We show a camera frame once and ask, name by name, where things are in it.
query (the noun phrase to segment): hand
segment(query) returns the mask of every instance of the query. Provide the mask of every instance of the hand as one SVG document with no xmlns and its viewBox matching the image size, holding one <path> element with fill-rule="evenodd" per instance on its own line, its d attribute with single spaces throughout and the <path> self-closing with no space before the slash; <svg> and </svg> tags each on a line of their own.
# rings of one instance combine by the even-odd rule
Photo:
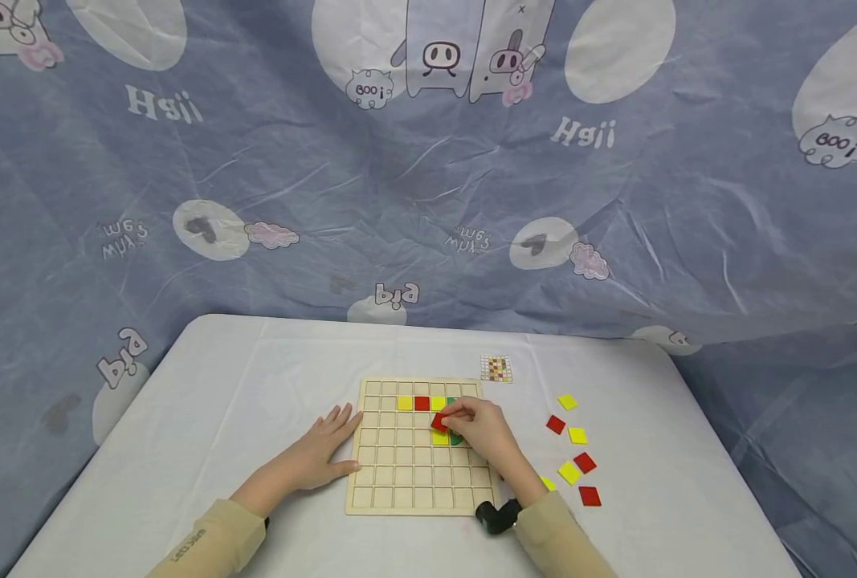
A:
<svg viewBox="0 0 857 578">
<path fill-rule="evenodd" d="M 476 453 L 502 474 L 522 507 L 530 507 L 548 494 L 531 462 L 521 453 L 502 408 L 491 401 L 461 397 L 441 409 L 441 413 L 447 414 L 442 424 L 463 436 Z"/>
<path fill-rule="evenodd" d="M 330 463 L 332 454 L 361 424 L 362 413 L 351 415 L 351 404 L 315 421 L 303 437 L 258 468 L 232 495 L 235 503 L 260 518 L 266 518 L 287 494 L 315 489 L 360 469 L 357 462 Z"/>
</svg>

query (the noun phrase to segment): white table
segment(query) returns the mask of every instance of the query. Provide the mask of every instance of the white table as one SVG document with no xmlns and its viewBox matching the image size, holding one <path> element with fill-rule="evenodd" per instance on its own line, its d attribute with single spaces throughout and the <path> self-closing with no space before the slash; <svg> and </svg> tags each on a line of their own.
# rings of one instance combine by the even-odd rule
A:
<svg viewBox="0 0 857 578">
<path fill-rule="evenodd" d="M 798 578 L 666 354 L 646 342 L 207 315 L 186 328 L 22 556 L 12 578 L 143 576 L 362 377 L 477 377 L 533 465 L 557 484 L 622 578 Z M 556 397 L 580 407 L 563 412 Z M 603 507 L 556 469 L 580 453 L 545 428 L 586 428 Z M 348 457 L 349 446 L 339 450 Z M 283 504 L 244 576 L 536 576 L 513 533 L 473 518 L 345 516 L 347 482 Z M 441 566 L 449 565 L 453 573 Z"/>
</svg>

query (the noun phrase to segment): sleeve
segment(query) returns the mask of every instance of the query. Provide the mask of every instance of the sleeve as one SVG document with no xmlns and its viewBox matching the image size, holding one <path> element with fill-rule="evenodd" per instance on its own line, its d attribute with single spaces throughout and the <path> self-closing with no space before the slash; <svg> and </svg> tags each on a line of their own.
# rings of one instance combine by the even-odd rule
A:
<svg viewBox="0 0 857 578">
<path fill-rule="evenodd" d="M 515 533 L 545 578 L 617 578 L 557 492 L 521 511 Z"/>
<path fill-rule="evenodd" d="M 229 499 L 216 503 L 146 578 L 227 578 L 264 541 L 263 519 Z"/>
</svg>

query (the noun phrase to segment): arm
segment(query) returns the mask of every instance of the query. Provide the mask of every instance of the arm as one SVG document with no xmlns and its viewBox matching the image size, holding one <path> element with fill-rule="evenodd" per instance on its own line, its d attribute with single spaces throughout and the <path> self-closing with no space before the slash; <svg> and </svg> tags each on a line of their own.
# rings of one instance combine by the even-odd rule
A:
<svg viewBox="0 0 857 578">
<path fill-rule="evenodd" d="M 264 540 L 264 518 L 296 490 L 314 489 L 356 472 L 356 462 L 329 463 L 361 424 L 351 406 L 319 418 L 280 456 L 255 471 L 232 498 L 216 500 L 192 532 L 147 578 L 227 578 L 239 572 Z"/>
<path fill-rule="evenodd" d="M 548 492 L 521 453 L 502 409 L 490 401 L 461 397 L 442 413 L 451 427 L 502 475 L 524 510 L 515 532 L 546 578 L 617 578 L 588 536 L 576 524 L 557 492 Z"/>
</svg>

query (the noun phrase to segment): blue fabric backdrop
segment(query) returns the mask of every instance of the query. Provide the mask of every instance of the blue fabric backdrop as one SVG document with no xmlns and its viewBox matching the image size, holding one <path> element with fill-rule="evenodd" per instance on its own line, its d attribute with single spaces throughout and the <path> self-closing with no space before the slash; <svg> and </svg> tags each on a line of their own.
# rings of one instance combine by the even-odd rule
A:
<svg viewBox="0 0 857 578">
<path fill-rule="evenodd" d="M 857 576 L 857 0 L 0 0 L 0 576 L 207 312 L 657 342 Z"/>
</svg>

